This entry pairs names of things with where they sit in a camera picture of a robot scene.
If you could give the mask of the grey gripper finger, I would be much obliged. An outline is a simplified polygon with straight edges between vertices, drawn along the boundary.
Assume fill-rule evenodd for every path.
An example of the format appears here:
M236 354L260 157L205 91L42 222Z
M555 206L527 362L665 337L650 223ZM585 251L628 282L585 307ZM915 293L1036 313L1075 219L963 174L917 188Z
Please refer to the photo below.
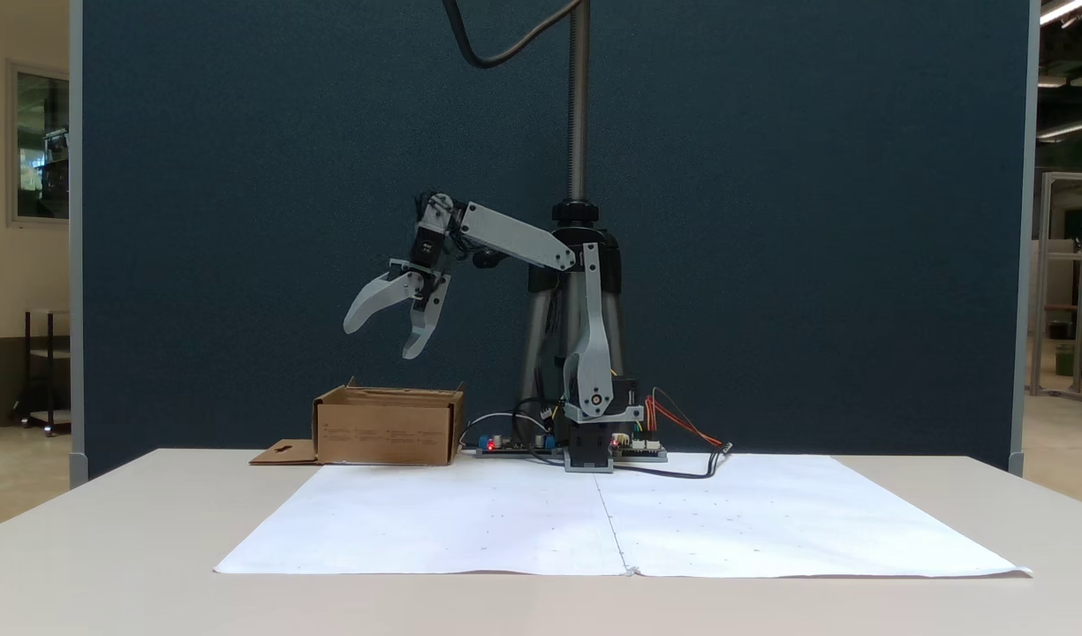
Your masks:
M420 274L406 269L390 269L371 279L354 299L343 320L345 334L362 329L364 323L387 307L415 299L420 292Z
M403 347L405 360L419 357L427 346L430 337L435 333L449 290L451 275L417 275L415 279L417 290L412 296L410 312L412 330Z

